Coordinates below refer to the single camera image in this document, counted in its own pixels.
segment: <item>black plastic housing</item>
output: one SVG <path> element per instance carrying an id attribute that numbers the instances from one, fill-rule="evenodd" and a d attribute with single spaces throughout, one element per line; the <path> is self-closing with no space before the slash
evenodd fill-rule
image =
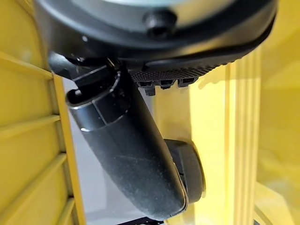
<path id="1" fill-rule="evenodd" d="M 67 94 L 70 112 L 120 191 L 156 220 L 184 211 L 185 188 L 130 75 L 116 76 L 111 87 L 95 96 L 77 92 Z"/>

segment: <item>yellow panel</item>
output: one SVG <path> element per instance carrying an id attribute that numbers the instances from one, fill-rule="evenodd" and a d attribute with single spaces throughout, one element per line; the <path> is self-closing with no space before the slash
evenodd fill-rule
<path id="1" fill-rule="evenodd" d="M 4 67 L 0 74 L 0 126 L 52 114 L 48 81 Z"/>
<path id="2" fill-rule="evenodd" d="M 30 204 L 12 225 L 54 225 L 68 200 L 62 167 L 41 187 Z"/>
<path id="3" fill-rule="evenodd" d="M 300 224 L 299 7 L 297 0 L 280 1 L 275 28 L 262 47 L 257 179 L 282 196 L 288 210 L 274 206 L 273 214 L 291 214 L 292 220 L 281 223 L 286 225 Z"/>
<path id="4" fill-rule="evenodd" d="M 257 183 L 255 219 L 261 225 L 295 225 L 285 199 L 280 194 Z"/>
<path id="5" fill-rule="evenodd" d="M 55 125 L 0 141 L 0 212 L 59 153 Z"/>
<path id="6" fill-rule="evenodd" d="M 0 1 L 0 224 L 84 225 L 64 90 L 43 70 L 32 9 Z"/>
<path id="7" fill-rule="evenodd" d="M 73 225 L 74 221 L 73 221 L 73 217 L 70 217 L 66 223 L 66 225 Z"/>
<path id="8" fill-rule="evenodd" d="M 72 194 L 75 200 L 75 209 L 74 210 L 74 221 L 76 224 L 85 225 L 86 219 L 83 210 L 83 201 L 81 198 L 81 190 L 79 185 L 78 173 L 77 173 L 77 166 L 76 166 L 76 158 L 75 152 L 73 147 L 73 139 L 72 133 L 70 129 L 70 122 L 69 122 L 69 115 L 67 106 L 65 104 L 65 97 L 64 97 L 64 88 L 62 78 L 55 75 L 54 76 L 54 84 L 57 96 L 57 102 L 60 109 L 60 117 L 61 117 L 61 126 L 63 131 L 63 136 L 66 145 L 66 153 L 68 157 L 68 167 L 69 167 L 69 174 L 72 184 Z"/>
<path id="9" fill-rule="evenodd" d="M 0 1 L 0 21 L 0 51 L 44 68 L 44 52 L 33 18 L 16 0 Z"/>
<path id="10" fill-rule="evenodd" d="M 157 90 L 155 118 L 163 137 L 193 142 L 205 176 L 200 201 L 168 224 L 253 223 L 259 56 L 258 48 L 243 60 L 200 77 L 189 88 Z"/>

